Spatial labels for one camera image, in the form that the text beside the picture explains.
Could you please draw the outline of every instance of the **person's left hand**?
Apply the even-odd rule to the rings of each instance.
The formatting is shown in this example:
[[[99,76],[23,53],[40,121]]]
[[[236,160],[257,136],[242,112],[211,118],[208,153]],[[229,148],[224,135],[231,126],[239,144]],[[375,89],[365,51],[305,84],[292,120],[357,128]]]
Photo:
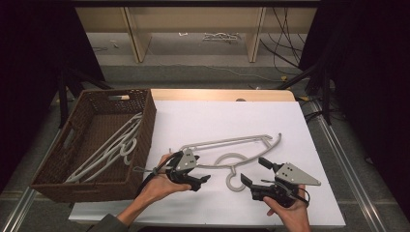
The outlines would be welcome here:
[[[170,154],[163,155],[160,163],[165,161],[169,156]],[[155,201],[163,199],[171,193],[189,189],[190,185],[175,184],[171,182],[165,174],[159,174],[155,176],[150,182],[148,182],[147,186],[145,186],[140,194],[147,196],[150,199],[151,203],[153,203]]]

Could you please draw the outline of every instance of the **gray floor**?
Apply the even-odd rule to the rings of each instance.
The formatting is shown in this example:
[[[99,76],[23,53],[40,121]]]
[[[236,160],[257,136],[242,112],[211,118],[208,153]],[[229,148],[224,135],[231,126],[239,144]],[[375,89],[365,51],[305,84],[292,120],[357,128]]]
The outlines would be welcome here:
[[[201,34],[187,36],[158,34],[154,35],[151,41],[150,51],[144,63],[136,64],[133,61],[127,35],[90,34],[89,36],[92,45],[99,47],[96,48],[96,55],[102,65],[107,83],[116,88],[270,89],[278,86],[283,76],[292,77],[274,68],[273,56],[263,46],[259,47],[256,63],[249,63],[243,40],[235,43],[202,42]],[[270,47],[274,47],[269,37],[265,36],[262,40]],[[303,43],[298,40],[294,37],[294,46],[303,48]],[[282,48],[278,53],[295,62],[289,49]],[[278,58],[276,65],[283,72],[298,72]],[[306,83],[307,81],[304,80],[291,87],[290,90],[295,97],[305,95]],[[315,106],[313,101],[301,102],[305,114],[314,111]],[[335,98],[332,106],[338,108]],[[366,152],[350,128],[349,122],[343,118],[342,113],[335,112],[332,113],[332,123],[332,129],[377,209],[386,231],[410,231],[409,222],[377,170],[365,162]],[[0,225],[5,225],[22,193],[27,190],[58,131],[58,125],[59,105],[54,101],[30,151],[23,157],[20,166],[0,196]],[[313,231],[371,231],[326,137],[322,119],[314,118],[307,125],[346,221],[344,228],[313,229]],[[18,231],[85,231],[88,225],[68,220],[70,212],[69,204],[54,203],[41,195],[36,195]],[[284,229],[278,228],[276,231],[284,231]]]

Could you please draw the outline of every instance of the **brown basket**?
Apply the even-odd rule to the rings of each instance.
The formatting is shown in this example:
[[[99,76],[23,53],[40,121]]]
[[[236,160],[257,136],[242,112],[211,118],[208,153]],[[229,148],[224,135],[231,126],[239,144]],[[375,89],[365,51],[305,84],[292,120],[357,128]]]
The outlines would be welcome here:
[[[93,182],[65,184],[67,178],[136,113],[143,117],[130,165],[117,159]],[[156,108],[150,90],[83,91],[31,188],[55,202],[134,199],[151,148]]]

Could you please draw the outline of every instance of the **sleeve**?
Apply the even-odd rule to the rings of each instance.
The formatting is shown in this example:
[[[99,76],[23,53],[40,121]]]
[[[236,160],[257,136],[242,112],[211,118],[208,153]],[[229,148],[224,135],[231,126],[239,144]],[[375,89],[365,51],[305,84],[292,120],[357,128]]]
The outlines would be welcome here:
[[[127,232],[128,227],[113,215],[106,215],[99,223],[87,230],[89,232]]]

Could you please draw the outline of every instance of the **floor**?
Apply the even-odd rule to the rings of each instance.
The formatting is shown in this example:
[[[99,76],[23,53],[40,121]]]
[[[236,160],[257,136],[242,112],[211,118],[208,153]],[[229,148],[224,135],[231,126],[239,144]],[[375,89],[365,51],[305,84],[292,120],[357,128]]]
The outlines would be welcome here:
[[[306,35],[300,35],[301,38],[298,35],[290,36],[292,45],[303,49]],[[300,72],[275,57],[263,45],[259,46],[256,62],[250,63],[241,35],[230,43],[203,41],[203,37],[203,34],[154,34],[144,62],[136,64],[127,35],[89,34],[106,82],[115,88],[272,89]],[[276,47],[273,40],[278,39],[279,35],[262,37],[271,49]],[[280,43],[290,46],[283,40]],[[277,53],[293,63],[297,62],[289,48],[279,46]],[[304,97],[307,82],[300,81],[290,91],[295,97]],[[307,115],[313,142],[346,221],[343,228],[313,228],[313,231],[410,231],[409,221],[377,170],[366,160],[364,148],[337,105],[337,96],[332,96],[331,106],[336,110],[331,114],[331,126],[320,115],[311,119],[308,116],[320,111],[320,96],[300,101],[300,105]],[[59,123],[56,98],[30,151],[0,195],[0,225],[3,231],[86,231],[89,227],[68,220],[70,204],[54,203],[28,188],[58,132]],[[343,167],[346,161],[353,170],[353,180],[346,174],[352,173],[348,172],[350,169],[346,172]],[[374,207],[374,214],[365,211],[368,206]],[[370,218],[374,216],[378,216],[379,220],[371,222]],[[166,230],[208,231],[192,228]],[[144,231],[158,231],[158,228],[145,228]]]

